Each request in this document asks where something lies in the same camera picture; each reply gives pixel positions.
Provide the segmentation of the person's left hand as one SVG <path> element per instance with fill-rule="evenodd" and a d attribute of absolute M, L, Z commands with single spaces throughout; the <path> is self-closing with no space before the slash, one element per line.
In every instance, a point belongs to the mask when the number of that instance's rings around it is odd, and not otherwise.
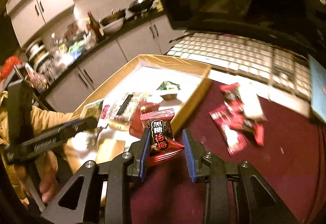
<path fill-rule="evenodd" d="M 58 192 L 58 183 L 56 179 L 58 171 L 58 162 L 55 154 L 48 151 L 42 164 L 43 174 L 39 184 L 41 198 L 43 203 L 49 203 Z"/>

